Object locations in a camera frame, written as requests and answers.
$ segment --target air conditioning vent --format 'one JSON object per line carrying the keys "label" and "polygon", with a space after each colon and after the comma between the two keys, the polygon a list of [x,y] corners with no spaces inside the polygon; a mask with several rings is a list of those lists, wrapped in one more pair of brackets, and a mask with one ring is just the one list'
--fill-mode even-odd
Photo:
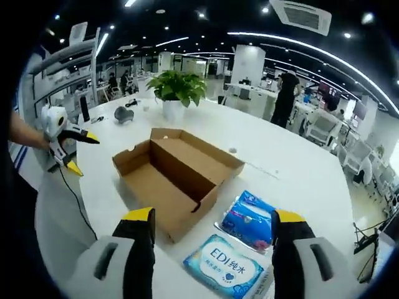
{"label": "air conditioning vent", "polygon": [[323,36],[330,30],[331,13],[291,1],[270,0],[272,7],[283,24],[307,29]]}

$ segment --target green leaves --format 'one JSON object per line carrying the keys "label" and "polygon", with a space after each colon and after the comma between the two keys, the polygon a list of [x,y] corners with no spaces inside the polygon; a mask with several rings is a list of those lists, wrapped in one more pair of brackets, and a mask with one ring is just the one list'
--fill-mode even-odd
{"label": "green leaves", "polygon": [[193,101],[196,106],[205,98],[206,84],[196,74],[183,74],[167,70],[147,83],[147,90],[154,88],[155,96],[163,101],[180,100],[188,107]]}

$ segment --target wet wipes package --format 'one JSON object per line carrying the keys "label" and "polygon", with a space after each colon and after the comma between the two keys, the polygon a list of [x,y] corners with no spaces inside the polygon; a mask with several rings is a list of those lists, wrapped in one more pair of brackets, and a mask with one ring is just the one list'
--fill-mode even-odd
{"label": "wet wipes package", "polygon": [[218,235],[212,235],[183,264],[198,280],[233,299],[242,299],[264,270]]}
{"label": "wet wipes package", "polygon": [[264,254],[272,242],[274,207],[245,190],[215,226]]}

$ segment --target computer monitor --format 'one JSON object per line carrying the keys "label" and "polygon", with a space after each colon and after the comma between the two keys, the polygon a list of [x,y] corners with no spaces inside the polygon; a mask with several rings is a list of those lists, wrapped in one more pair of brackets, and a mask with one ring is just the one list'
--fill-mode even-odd
{"label": "computer monitor", "polygon": [[366,117],[366,112],[367,112],[366,106],[361,101],[357,101],[355,108],[353,109],[353,114],[356,115],[361,120],[364,120],[364,118]]}

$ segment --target shelf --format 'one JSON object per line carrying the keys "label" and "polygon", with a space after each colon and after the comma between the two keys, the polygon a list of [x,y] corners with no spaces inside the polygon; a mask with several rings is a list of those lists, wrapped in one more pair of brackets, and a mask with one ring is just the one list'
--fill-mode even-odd
{"label": "shelf", "polygon": [[60,92],[61,90],[67,88],[68,86],[71,86],[75,83],[78,83],[80,81],[86,80],[88,78],[90,78],[92,76],[91,72],[87,72],[86,74],[83,75],[76,75],[73,76],[72,78],[69,78],[67,80],[63,80],[57,84],[54,84],[52,86],[52,88],[46,92],[44,92],[42,95],[40,95],[39,97],[37,97],[37,100],[35,101],[35,104],[45,98],[48,98],[50,96],[52,96],[53,94]]}
{"label": "shelf", "polygon": [[67,69],[74,65],[81,64],[82,62],[89,61],[91,58],[92,58],[92,54],[84,55],[84,56],[81,56],[74,60],[70,60],[64,64],[55,65],[54,67],[49,67],[47,69],[46,75],[47,76],[54,75],[55,73],[59,72],[60,70],[64,70],[64,69]]}
{"label": "shelf", "polygon": [[55,64],[56,62],[67,59],[73,55],[93,50],[94,45],[95,39],[89,39],[75,45],[70,45],[69,47],[63,48],[62,50],[50,55],[48,58],[44,59],[40,63],[34,65],[28,70],[28,73],[31,75],[37,75],[41,71],[48,68],[50,65]]}

